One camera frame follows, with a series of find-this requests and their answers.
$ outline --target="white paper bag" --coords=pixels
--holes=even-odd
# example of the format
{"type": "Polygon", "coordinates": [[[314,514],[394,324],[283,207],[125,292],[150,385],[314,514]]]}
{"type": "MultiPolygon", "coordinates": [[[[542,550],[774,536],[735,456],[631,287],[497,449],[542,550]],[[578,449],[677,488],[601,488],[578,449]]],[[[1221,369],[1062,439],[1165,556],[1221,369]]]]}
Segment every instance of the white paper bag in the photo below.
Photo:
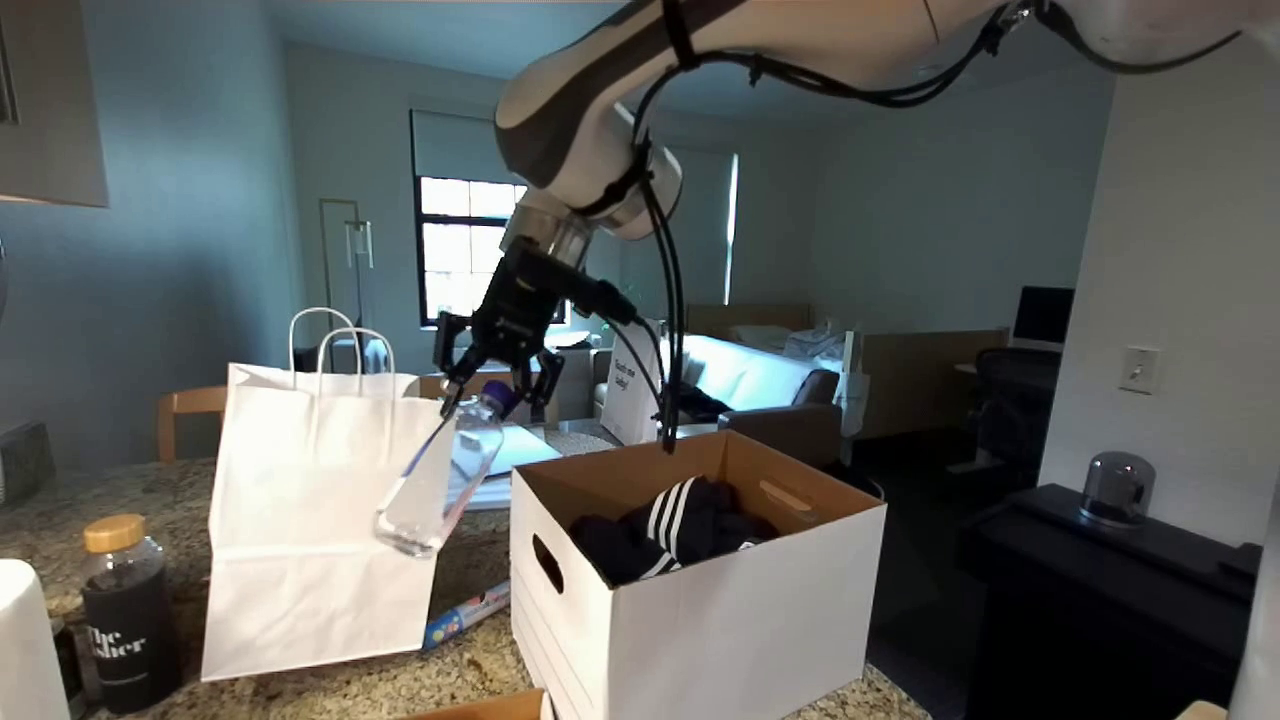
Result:
{"type": "MultiPolygon", "coordinates": [[[[410,379],[229,369],[200,679],[420,648],[434,556],[373,536],[375,506],[441,423],[441,399],[404,395],[410,379]]],[[[446,445],[417,483],[424,506],[444,506],[446,445]]],[[[420,530],[444,543],[434,521],[424,510],[420,530]]]]}

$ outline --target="glass jar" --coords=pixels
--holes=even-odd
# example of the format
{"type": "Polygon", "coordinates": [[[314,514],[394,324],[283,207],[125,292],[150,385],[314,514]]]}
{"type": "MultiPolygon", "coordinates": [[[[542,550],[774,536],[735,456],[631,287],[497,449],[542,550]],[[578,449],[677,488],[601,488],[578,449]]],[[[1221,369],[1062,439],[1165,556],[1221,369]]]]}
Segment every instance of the glass jar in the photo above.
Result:
{"type": "Polygon", "coordinates": [[[100,514],[82,526],[88,581],[82,627],[108,711],[162,698],[174,679],[174,632],[169,609],[169,550],[142,514],[100,514]]]}

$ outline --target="paper towel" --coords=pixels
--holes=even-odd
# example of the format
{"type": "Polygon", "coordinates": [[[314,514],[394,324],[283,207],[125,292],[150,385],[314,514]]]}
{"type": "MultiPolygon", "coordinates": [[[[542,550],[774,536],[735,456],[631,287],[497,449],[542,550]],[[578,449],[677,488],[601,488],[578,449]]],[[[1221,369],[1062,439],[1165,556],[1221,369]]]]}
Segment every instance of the paper towel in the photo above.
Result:
{"type": "Polygon", "coordinates": [[[56,667],[45,586],[25,558],[0,558],[0,648],[0,720],[71,717],[56,667]]]}

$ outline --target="table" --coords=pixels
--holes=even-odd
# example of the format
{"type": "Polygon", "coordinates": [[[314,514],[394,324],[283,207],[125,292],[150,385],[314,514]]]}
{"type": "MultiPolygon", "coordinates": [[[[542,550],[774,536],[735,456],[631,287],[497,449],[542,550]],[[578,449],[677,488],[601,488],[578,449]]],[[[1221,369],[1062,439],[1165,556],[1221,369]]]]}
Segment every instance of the table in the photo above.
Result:
{"type": "MultiPolygon", "coordinates": [[[[52,488],[40,488],[29,503],[0,506],[0,556],[25,556],[40,572],[52,625],[77,627],[82,577],[80,526],[104,510],[142,510],[146,530],[170,550],[174,577],[186,586],[183,602],[191,617],[191,638],[200,644],[200,602],[207,592],[207,490],[210,463],[137,463],[63,476],[52,488]]],[[[465,599],[509,572],[504,526],[504,510],[466,510],[434,564],[434,609],[446,609],[451,599],[465,599]]],[[[519,664],[509,610],[501,610],[426,657],[382,657],[221,682],[200,682],[191,677],[174,695],[146,706],[146,717],[375,720],[511,695],[523,687],[531,687],[531,679],[519,664]]],[[[925,717],[925,706],[866,664],[863,679],[844,682],[795,717],[909,720],[925,717]]]]}

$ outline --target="ceiling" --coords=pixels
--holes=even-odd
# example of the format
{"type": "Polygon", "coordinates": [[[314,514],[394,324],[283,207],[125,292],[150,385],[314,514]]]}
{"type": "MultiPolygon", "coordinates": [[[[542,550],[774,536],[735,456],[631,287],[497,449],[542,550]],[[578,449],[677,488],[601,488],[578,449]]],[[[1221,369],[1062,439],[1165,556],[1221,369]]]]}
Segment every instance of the ceiling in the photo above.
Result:
{"type": "MultiPolygon", "coordinates": [[[[292,42],[511,80],[531,59],[596,27],[620,2],[622,0],[267,0],[267,12],[292,42]]],[[[1042,65],[1062,65],[1062,49],[1042,42],[1042,32],[1027,27],[1009,35],[998,59],[975,59],[961,84],[1009,84],[1042,65]]],[[[743,69],[679,77],[662,105],[735,119],[849,119],[863,107],[782,84],[750,89],[743,69]]]]}

